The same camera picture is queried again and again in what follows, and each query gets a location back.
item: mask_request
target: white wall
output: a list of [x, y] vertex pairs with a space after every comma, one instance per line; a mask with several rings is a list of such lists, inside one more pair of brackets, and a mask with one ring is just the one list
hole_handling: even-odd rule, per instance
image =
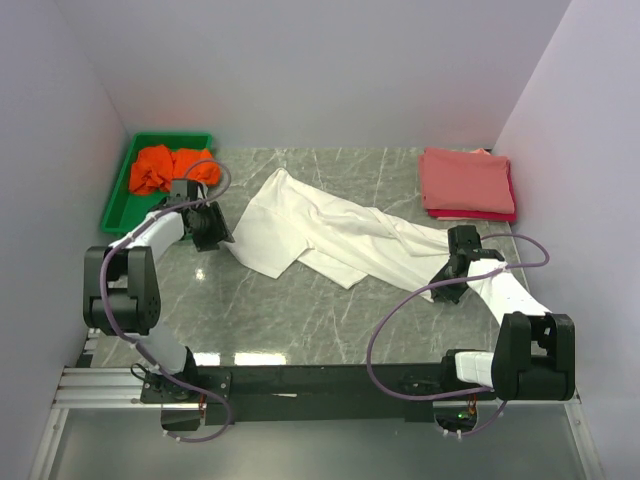
[[130, 133], [492, 146], [569, 0], [56, 0]]
[[83, 252], [127, 136], [54, 2], [0, 2], [0, 64], [0, 477], [20, 479], [81, 349]]
[[640, 476], [639, 19], [636, 0], [573, 0], [497, 145], [518, 231], [552, 255], [532, 289], [576, 323], [578, 387], [612, 480]]

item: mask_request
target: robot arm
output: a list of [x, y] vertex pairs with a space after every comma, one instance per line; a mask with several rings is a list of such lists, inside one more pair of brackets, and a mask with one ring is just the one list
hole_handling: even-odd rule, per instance
[[[142, 223], [158, 210], [204, 198], [203, 195], [198, 182], [174, 180], [169, 196], [147, 214]], [[191, 351], [175, 339], [169, 328], [158, 325], [160, 292], [155, 265], [169, 246], [185, 235], [192, 236], [198, 251], [217, 249], [222, 240], [233, 241], [217, 202], [165, 214], [114, 257], [107, 272], [108, 280], [115, 282], [126, 276], [127, 285], [111, 283], [108, 292], [109, 303], [122, 330], [143, 345], [168, 373], [195, 380], [197, 372]], [[104, 313], [98, 272], [107, 252], [122, 241], [117, 240], [106, 248], [92, 247], [85, 255], [85, 323], [107, 335], [114, 332]]]
[[[432, 283], [475, 277], [504, 268], [495, 250], [483, 249], [475, 227], [449, 230], [450, 260]], [[458, 303], [467, 288], [474, 290], [500, 325], [495, 352], [453, 351], [456, 377], [493, 388], [503, 400], [567, 400], [575, 389], [575, 333], [571, 319], [553, 314], [538, 303], [507, 270], [469, 284], [435, 289], [434, 298]], [[532, 355], [531, 343], [547, 355]]]

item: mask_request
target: red towel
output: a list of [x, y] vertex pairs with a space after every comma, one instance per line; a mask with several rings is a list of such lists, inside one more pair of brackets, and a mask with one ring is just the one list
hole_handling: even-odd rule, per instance
[[513, 213], [507, 157], [427, 148], [420, 157], [425, 209]]
[[156, 190], [168, 192], [173, 179], [171, 150], [164, 145], [146, 147], [138, 152], [131, 165], [129, 191], [135, 195], [149, 195]]
[[[458, 159], [460, 158], [460, 155], [457, 155], [457, 154], [463, 153], [463, 152], [451, 152], [449, 150], [441, 150], [441, 149], [425, 149], [425, 154], [428, 151], [431, 151], [431, 154], [436, 153], [440, 157], [444, 157], [445, 159], [451, 158], [451, 157]], [[491, 155], [489, 152], [487, 152], [486, 150], [483, 150], [482, 148], [479, 148], [478, 150], [474, 150], [471, 153], [481, 154], [481, 155]], [[473, 159], [473, 157], [470, 157], [469, 154], [463, 154], [463, 156], [466, 157], [467, 161], [475, 160]], [[425, 160], [424, 157], [425, 156], [422, 155], [420, 157], [420, 162], [419, 162], [420, 174], [422, 178], [424, 178], [424, 168], [423, 168], [424, 160]], [[483, 212], [478, 210], [428, 208], [426, 198], [424, 195], [425, 182], [422, 181], [421, 182], [422, 189], [423, 189], [422, 202], [425, 210], [430, 216], [436, 217], [439, 219], [474, 218], [474, 219], [490, 220], [490, 221], [496, 221], [496, 222], [515, 222], [517, 220], [517, 206], [516, 206], [515, 194], [513, 191], [513, 183], [511, 181], [511, 165], [510, 165], [510, 162], [508, 162], [508, 159], [505, 158], [505, 160], [506, 160], [506, 166], [507, 166], [506, 177], [508, 182], [508, 190], [509, 190], [509, 195], [511, 197], [511, 200], [513, 201], [513, 213], [496, 213], [496, 212]]]
[[436, 218], [477, 218], [479, 220], [489, 220], [492, 222], [509, 222], [515, 223], [518, 219], [518, 207], [516, 205], [516, 195], [513, 191], [513, 182], [511, 181], [511, 167], [507, 171], [507, 180], [509, 181], [509, 193], [513, 199], [513, 213], [491, 213], [478, 212], [473, 210], [436, 210], [428, 209], [427, 213]]

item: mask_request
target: orange cloth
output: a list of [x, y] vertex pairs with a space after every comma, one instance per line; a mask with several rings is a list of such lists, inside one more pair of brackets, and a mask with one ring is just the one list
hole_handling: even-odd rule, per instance
[[[173, 152], [173, 178], [184, 178], [184, 172], [204, 158], [213, 158], [213, 155], [207, 150], [192, 150], [190, 148], [181, 148], [177, 152]], [[205, 185], [216, 185], [220, 181], [220, 167], [215, 163], [206, 162], [198, 165], [189, 172], [191, 180], [197, 180]]]
[[[143, 148], [131, 165], [129, 191], [135, 195], [149, 195], [156, 190], [169, 192], [174, 178], [183, 178], [191, 165], [205, 158], [213, 158], [207, 149], [181, 148], [172, 152], [164, 145]], [[203, 163], [189, 172], [188, 178], [216, 185], [220, 181], [220, 167], [215, 163]]]
[[168, 192], [173, 179], [171, 150], [164, 145], [146, 147], [138, 152], [131, 165], [129, 191], [136, 195], [149, 195], [156, 190]]

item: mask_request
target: cable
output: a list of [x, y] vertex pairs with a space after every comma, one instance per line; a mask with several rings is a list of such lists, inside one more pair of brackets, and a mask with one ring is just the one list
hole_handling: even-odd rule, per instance
[[[389, 319], [398, 310], [400, 310], [402, 307], [404, 307], [409, 302], [409, 300], [411, 300], [412, 298], [417, 297], [418, 295], [420, 295], [420, 294], [422, 294], [422, 293], [424, 293], [426, 291], [433, 290], [434, 288], [446, 287], [448, 285], [456, 285], [456, 284], [459, 284], [459, 283], [475, 282], [477, 280], [485, 280], [487, 278], [491, 278], [491, 277], [493, 277], [495, 275], [498, 275], [499, 273], [501, 273], [501, 272], [503, 272], [504, 270], [507, 270], [507, 269], [542, 267], [542, 266], [546, 265], [547, 263], [549, 263], [549, 260], [550, 260], [551, 257], [549, 255], [549, 252], [547, 251], [547, 249], [544, 248], [536, 240], [534, 240], [534, 239], [532, 239], [530, 237], [527, 237], [526, 235], [521, 235], [521, 234], [517, 234], [517, 233], [497, 233], [497, 234], [492, 234], [492, 235], [486, 235], [486, 236], [482, 237], [482, 240], [485, 240], [485, 239], [488, 239], [488, 238], [493, 238], [493, 237], [516, 237], [516, 238], [521, 238], [523, 240], [527, 240], [528, 242], [531, 242], [536, 247], [538, 247], [542, 251], [542, 253], [544, 254], [545, 258], [541, 262], [509, 264], [509, 265], [506, 265], [505, 267], [497, 268], [495, 270], [492, 270], [491, 272], [484, 273], [482, 275], [474, 275], [474, 276], [471, 276], [471, 277], [451, 278], [451, 279], [448, 279], [448, 280], [441, 280], [439, 282], [430, 283], [429, 285], [425, 285], [424, 287], [421, 287], [418, 290], [410, 293], [404, 300], [402, 300], [395, 307], [393, 307], [391, 309], [391, 311], [380, 321], [380, 323], [378, 323], [375, 326], [375, 328], [373, 329], [373, 334], [371, 335], [371, 339], [369, 340], [369, 345], [367, 346], [367, 357], [366, 357], [367, 373], [369, 374], [369, 378], [374, 383], [374, 385], [376, 387], [378, 387], [382, 392], [386, 393], [387, 395], [389, 395], [391, 397], [398, 398], [400, 400], [408, 400], [408, 401], [412, 401], [412, 402], [422, 402], [422, 401], [442, 400], [444, 398], [459, 397], [459, 396], [469, 395], [469, 394], [474, 394], [474, 393], [490, 392], [490, 391], [493, 390], [492, 388], [489, 388], [489, 387], [475, 387], [475, 388], [467, 388], [467, 389], [464, 389], [464, 390], [456, 390], [456, 391], [453, 391], [453, 392], [436, 393], [436, 394], [432, 394], [432, 395], [406, 395], [406, 394], [403, 394], [403, 393], [394, 392], [393, 390], [385, 387], [380, 382], [380, 380], [378, 380], [378, 378], [375, 376], [375, 373], [373, 372], [373, 364], [372, 364], [373, 346], [375, 344], [376, 339], [378, 338], [378, 335], [380, 335], [380, 332], [382, 331], [382, 329], [384, 328], [386, 323], [389, 321]], [[504, 402], [501, 405], [501, 409], [498, 409], [497, 415], [492, 416], [484, 425], [482, 425], [480, 428], [472, 430], [472, 432], [480, 431], [480, 430], [486, 428], [486, 426], [489, 425], [491, 422], [495, 421], [495, 419], [498, 418], [498, 415], [500, 414], [500, 412], [502, 412], [502, 410], [504, 410], [505, 406], [506, 406], [506, 402]]]
[[138, 343], [137, 340], [128, 337], [120, 328], [120, 326], [118, 325], [118, 322], [115, 319], [115, 316], [113, 314], [113, 310], [111, 308], [111, 304], [109, 303], [109, 295], [108, 295], [108, 285], [107, 285], [107, 271], [109, 268], [109, 263], [111, 262], [111, 260], [113, 259], [113, 257], [122, 249], [124, 249], [127, 245], [129, 245], [131, 242], [133, 242], [137, 237], [139, 237], [142, 233], [144, 233], [151, 225], [153, 225], [159, 218], [162, 218], [163, 216], [171, 213], [171, 212], [175, 212], [177, 210], [181, 210], [183, 208], [189, 208], [189, 207], [196, 207], [199, 205], [204, 205], [208, 202], [211, 202], [213, 200], [215, 200], [216, 198], [220, 197], [224, 192], [227, 191], [227, 189], [229, 188], [229, 186], [231, 185], [231, 172], [229, 171], [229, 168], [224, 165], [222, 162], [218, 162], [217, 160], [214, 160], [213, 158], [206, 158], [206, 159], [202, 159], [202, 160], [198, 160], [197, 162], [195, 162], [194, 164], [191, 165], [191, 167], [189, 167], [189, 169], [187, 169], [187, 171], [185, 172], [185, 177], [187, 176], [187, 174], [191, 171], [191, 169], [197, 165], [200, 165], [202, 163], [216, 163], [225, 173], [224, 175], [224, 182], [222, 182], [221, 184], [219, 184], [215, 189], [214, 192], [209, 195], [206, 198], [200, 198], [198, 200], [193, 200], [193, 201], [188, 201], [188, 202], [184, 202], [184, 203], [180, 203], [178, 205], [175, 205], [173, 207], [164, 209], [164, 210], [158, 210], [156, 212], [154, 212], [155, 214], [150, 216], [147, 220], [145, 220], [142, 224], [140, 224], [135, 230], [133, 230], [132, 232], [130, 232], [127, 236], [125, 236], [125, 238], [119, 242], [118, 244], [116, 244], [108, 253], [107, 255], [104, 257], [104, 260], [102, 261], [102, 266], [100, 267], [100, 298], [102, 299], [102, 304], [104, 305], [104, 312], [105, 315], [107, 317], [107, 320], [109, 321], [109, 325], [111, 326], [112, 330], [114, 331], [114, 333], [120, 337], [122, 340], [124, 340], [127, 343], [130, 343], [132, 345], [132, 348], [135, 348], [140, 355], [142, 355], [142, 357], [147, 360], [151, 365], [155, 365], [158, 368], [158, 371], [162, 374], [162, 376], [164, 376], [167, 380], [169, 380], [170, 382], [174, 383], [175, 385], [187, 389], [187, 390], [191, 390], [193, 392], [198, 392], [202, 395], [207, 396], [208, 398], [222, 404], [222, 406], [224, 406], [226, 412], [227, 412], [227, 418], [225, 419], [224, 424], [222, 425], [222, 427], [220, 427], [220, 429], [218, 429], [218, 431], [212, 433], [211, 435], [208, 435], [206, 437], [201, 437], [201, 438], [184, 438], [184, 437], [180, 437], [179, 435], [173, 433], [173, 432], [166, 432], [168, 436], [170, 436], [171, 438], [174, 438], [175, 440], [179, 441], [179, 442], [185, 442], [185, 443], [201, 443], [201, 442], [206, 442], [209, 440], [213, 440], [214, 438], [219, 437], [220, 435], [222, 435], [227, 428], [229, 428], [229, 426], [231, 425], [231, 423], [233, 423], [233, 412], [231, 410], [231, 406], [229, 405], [229, 403], [220, 395], [210, 392], [209, 390], [205, 390], [204, 388], [200, 388], [197, 387], [195, 385], [191, 385], [190, 383], [187, 382], [183, 382], [182, 380], [177, 379], [176, 377], [174, 377], [171, 373], [169, 373], [167, 370], [164, 369], [164, 367], [162, 365], [160, 365], [157, 360], [153, 357], [153, 355], [151, 355], [151, 353], [140, 343]]
[[467, 409], [471, 415], [475, 415], [478, 406], [478, 396], [474, 393], [473, 396], [469, 395], [467, 399]]
[[144, 365], [142, 365], [141, 363], [134, 363], [133, 365], [131, 365], [129, 367], [129, 371], [131, 372], [131, 375], [133, 375], [134, 377], [136, 377], [138, 380], [142, 381], [142, 383], [146, 382], [147, 379], [145, 377], [143, 377], [142, 375], [138, 375], [134, 368], [138, 367], [140, 370], [142, 370], [144, 372], [145, 375], [149, 374], [149, 369], [146, 368]]
[[[500, 406], [498, 407], [498, 409], [493, 413], [493, 415], [491, 415], [489, 417], [489, 419], [484, 422], [482, 425], [480, 425], [479, 427], [476, 426], [473, 430], [469, 430], [468, 432], [460, 432], [460, 436], [461, 437], [470, 437], [471, 435], [475, 435], [476, 433], [481, 432], [482, 430], [484, 430], [485, 428], [487, 428], [489, 425], [491, 425], [493, 422], [495, 422], [498, 417], [500, 416], [500, 414], [504, 411], [505, 407], [507, 406], [507, 401], [504, 400]], [[458, 433], [457, 432], [452, 432], [451, 430], [444, 430], [443, 429], [443, 433], [445, 433], [445, 435], [449, 435], [452, 437], [457, 437]]]

